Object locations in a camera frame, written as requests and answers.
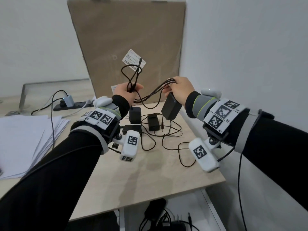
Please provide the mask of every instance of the lime green trim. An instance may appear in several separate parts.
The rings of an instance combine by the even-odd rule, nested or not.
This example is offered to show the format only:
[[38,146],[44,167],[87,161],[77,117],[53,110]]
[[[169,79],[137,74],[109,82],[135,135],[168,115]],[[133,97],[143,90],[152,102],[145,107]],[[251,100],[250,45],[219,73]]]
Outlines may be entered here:
[[193,109],[193,107],[195,106],[195,102],[196,102],[196,100],[198,99],[199,96],[197,96],[197,98],[196,98],[195,101],[193,102],[192,109]]
[[109,110],[109,111],[111,111],[111,112],[113,112],[113,113],[116,113],[117,115],[121,116],[121,114],[120,114],[120,113],[118,113],[118,112],[114,111],[113,109],[109,109],[109,108],[105,108],[105,107],[100,107],[100,109],[103,109],[103,110]]
[[212,99],[210,99],[209,101],[207,101],[207,102],[202,106],[202,108],[201,108],[201,109],[199,110],[199,112],[198,112],[197,118],[198,118],[199,113],[201,112],[201,110],[204,108],[204,106],[206,106],[206,104],[207,104],[208,102],[210,102],[211,100],[214,100],[214,99],[216,99],[216,98],[213,97]]

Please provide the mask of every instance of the white cable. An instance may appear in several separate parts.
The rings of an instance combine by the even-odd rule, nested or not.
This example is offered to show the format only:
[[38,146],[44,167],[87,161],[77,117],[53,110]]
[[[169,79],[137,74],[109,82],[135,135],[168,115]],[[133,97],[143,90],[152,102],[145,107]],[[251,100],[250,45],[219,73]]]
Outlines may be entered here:
[[[92,102],[91,100],[87,100],[86,103],[84,104],[84,106],[83,106],[81,109],[79,109],[77,112],[79,112],[79,111],[81,111],[83,108],[85,108],[87,104],[91,104],[91,102]],[[74,113],[71,113],[71,114],[69,114],[69,115],[63,116],[62,118],[66,118],[66,117],[72,116],[72,115],[76,114],[77,112],[74,112]]]

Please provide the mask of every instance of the desk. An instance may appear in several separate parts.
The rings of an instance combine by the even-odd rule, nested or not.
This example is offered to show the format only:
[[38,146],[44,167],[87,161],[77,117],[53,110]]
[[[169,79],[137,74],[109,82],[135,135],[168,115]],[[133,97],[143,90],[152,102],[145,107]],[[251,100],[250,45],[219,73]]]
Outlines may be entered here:
[[[84,101],[89,99],[90,95],[80,97],[73,96],[74,100]],[[8,111],[16,110],[19,103],[18,97],[1,98],[0,116],[4,116]],[[31,106],[26,115],[37,109]],[[140,106],[142,115],[155,112],[161,112],[163,102],[154,109],[146,109]],[[71,125],[85,112],[94,108],[85,108],[81,112],[68,117],[71,122],[56,140],[56,145],[63,141],[71,128]],[[54,112],[54,116],[67,115],[76,110],[66,110]],[[40,111],[40,115],[50,115],[50,108]],[[189,142],[195,138],[181,115],[178,115],[175,122],[182,127],[183,135],[181,137],[165,137],[164,146],[175,149],[181,142]],[[129,120],[124,118],[121,125],[129,124]],[[169,121],[164,121],[164,125],[169,125]],[[161,145],[161,138],[154,137],[156,146],[151,151],[143,151],[139,146],[137,156],[133,162],[124,162],[119,159],[119,154],[109,150],[102,155],[81,194],[71,219],[89,216],[101,212],[106,212],[121,207],[174,195],[181,192],[191,191],[224,182],[225,178],[219,170],[212,173],[205,173],[198,163],[192,167],[185,168],[179,162],[177,151],[168,151]],[[153,146],[153,141],[148,136],[143,135],[143,145],[145,149]],[[188,145],[182,144],[180,147],[186,148]],[[182,162],[186,165],[193,163],[194,157],[189,150],[181,150]],[[0,197],[3,196],[20,179],[0,180]]]

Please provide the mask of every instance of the stack of paper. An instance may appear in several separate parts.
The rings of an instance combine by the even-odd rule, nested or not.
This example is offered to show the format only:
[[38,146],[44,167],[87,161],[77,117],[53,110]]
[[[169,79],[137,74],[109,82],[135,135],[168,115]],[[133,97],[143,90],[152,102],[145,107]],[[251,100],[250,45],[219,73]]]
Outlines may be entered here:
[[[52,118],[55,139],[70,120]],[[24,176],[53,144],[48,116],[8,116],[0,118],[0,179]]]

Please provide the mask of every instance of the wrist-mounted device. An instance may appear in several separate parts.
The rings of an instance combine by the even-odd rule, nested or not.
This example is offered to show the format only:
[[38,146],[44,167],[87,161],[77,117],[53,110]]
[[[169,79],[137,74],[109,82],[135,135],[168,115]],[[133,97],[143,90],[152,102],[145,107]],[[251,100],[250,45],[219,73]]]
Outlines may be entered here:
[[[230,123],[244,110],[244,105],[238,104],[229,99],[220,99],[221,92],[215,90],[203,89],[202,95],[213,96],[218,100],[210,110],[205,112],[203,128],[207,131],[209,138],[202,140],[201,138],[195,138],[188,145],[191,153],[199,163],[201,168],[206,172],[212,172],[219,168],[219,162],[215,155],[213,155],[213,149],[220,146],[228,136],[228,127]],[[259,120],[262,114],[262,110],[250,110],[247,119],[241,128],[240,134],[235,145],[235,151],[241,153],[245,147],[248,135],[251,129]]]
[[136,156],[140,134],[129,130],[126,135],[120,134],[121,115],[119,108],[106,96],[93,102],[94,111],[86,112],[75,122],[71,132],[86,132],[96,136],[102,145],[102,155],[108,150],[108,144],[114,142],[122,145],[120,159],[132,162]]

